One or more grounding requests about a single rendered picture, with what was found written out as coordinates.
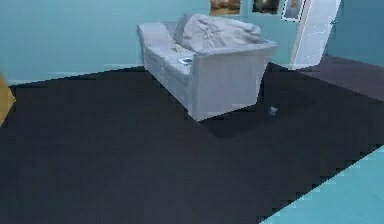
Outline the grey sofa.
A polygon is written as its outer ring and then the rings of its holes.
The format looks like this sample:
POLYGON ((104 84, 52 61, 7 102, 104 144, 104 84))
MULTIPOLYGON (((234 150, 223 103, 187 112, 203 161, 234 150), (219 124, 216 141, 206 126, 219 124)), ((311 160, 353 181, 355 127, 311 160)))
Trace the grey sofa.
POLYGON ((193 52, 173 38, 178 21, 137 26, 144 68, 196 121, 256 104, 278 44, 260 35, 257 44, 193 52), (182 65, 182 58, 193 62, 182 65))

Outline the grey blanket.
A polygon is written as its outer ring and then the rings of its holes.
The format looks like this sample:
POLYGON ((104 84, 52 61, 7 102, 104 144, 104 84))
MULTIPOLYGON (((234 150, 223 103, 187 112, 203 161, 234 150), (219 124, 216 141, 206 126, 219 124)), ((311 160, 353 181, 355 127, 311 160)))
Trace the grey blanket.
POLYGON ((173 38, 193 52, 236 48, 261 41, 261 28, 235 19, 184 14, 178 21, 173 38))

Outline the orange framed picture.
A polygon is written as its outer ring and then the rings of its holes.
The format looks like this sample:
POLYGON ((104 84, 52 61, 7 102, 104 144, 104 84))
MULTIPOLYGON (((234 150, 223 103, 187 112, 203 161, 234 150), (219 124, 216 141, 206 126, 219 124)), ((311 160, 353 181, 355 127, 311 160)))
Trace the orange framed picture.
POLYGON ((210 0, 210 14, 237 15, 240 13, 241 0, 210 0))

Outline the dark framed picture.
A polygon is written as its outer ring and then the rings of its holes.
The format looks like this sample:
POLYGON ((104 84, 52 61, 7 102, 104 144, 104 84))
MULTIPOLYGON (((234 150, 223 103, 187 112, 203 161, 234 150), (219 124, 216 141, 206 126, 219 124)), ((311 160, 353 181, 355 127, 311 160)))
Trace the dark framed picture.
POLYGON ((254 0, 253 11, 256 13, 276 14, 280 0, 254 0))

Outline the white framed picture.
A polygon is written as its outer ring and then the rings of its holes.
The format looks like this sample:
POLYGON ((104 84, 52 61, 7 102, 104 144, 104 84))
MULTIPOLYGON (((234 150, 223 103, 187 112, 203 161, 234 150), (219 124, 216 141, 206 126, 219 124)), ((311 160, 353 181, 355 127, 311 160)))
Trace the white framed picture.
POLYGON ((305 0, 285 0, 281 19, 299 22, 304 9, 305 0))

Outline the white room door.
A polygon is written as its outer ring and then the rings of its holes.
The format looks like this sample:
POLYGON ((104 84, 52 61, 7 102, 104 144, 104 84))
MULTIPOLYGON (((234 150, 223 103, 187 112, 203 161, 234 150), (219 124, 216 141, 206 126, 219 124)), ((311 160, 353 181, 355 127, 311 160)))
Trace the white room door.
POLYGON ((318 65, 324 53, 341 0, 305 0, 289 68, 318 65))

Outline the yellow wooden furniture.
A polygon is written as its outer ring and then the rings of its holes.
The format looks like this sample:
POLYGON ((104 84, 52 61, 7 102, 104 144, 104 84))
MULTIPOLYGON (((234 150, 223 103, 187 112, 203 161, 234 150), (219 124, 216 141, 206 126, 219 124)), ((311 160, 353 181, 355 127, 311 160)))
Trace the yellow wooden furniture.
POLYGON ((0 127, 3 125, 10 109, 15 102, 16 98, 14 97, 7 81, 0 71, 0 127))

